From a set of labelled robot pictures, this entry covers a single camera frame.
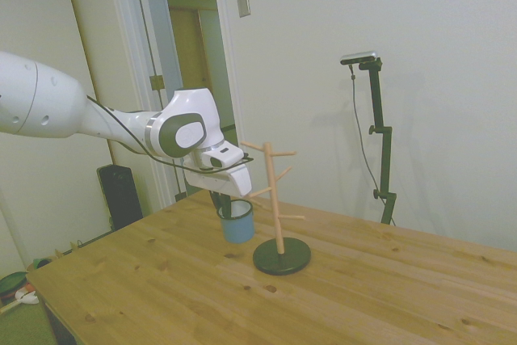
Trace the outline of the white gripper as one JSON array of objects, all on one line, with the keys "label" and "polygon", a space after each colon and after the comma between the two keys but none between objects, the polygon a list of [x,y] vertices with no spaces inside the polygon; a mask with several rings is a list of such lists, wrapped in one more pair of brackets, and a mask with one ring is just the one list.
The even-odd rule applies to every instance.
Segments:
[{"label": "white gripper", "polygon": [[230,196],[246,196],[251,193],[250,173],[245,165],[220,173],[201,174],[194,172],[197,166],[190,158],[184,158],[184,167],[187,182],[191,186],[209,190],[214,208],[218,210],[221,207],[223,217],[232,216]]}]

